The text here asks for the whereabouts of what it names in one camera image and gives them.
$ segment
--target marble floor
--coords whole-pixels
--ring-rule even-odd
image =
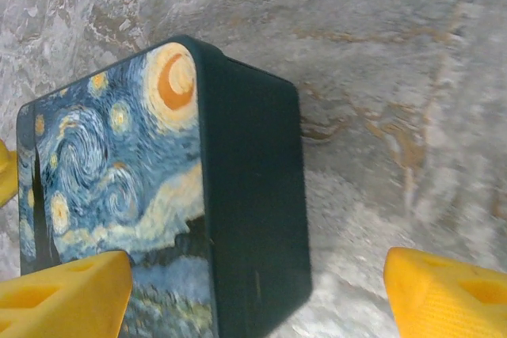
[[[507,271],[507,0],[0,0],[0,137],[26,101],[179,32],[300,93],[315,291],[271,337],[398,336],[391,246]]]

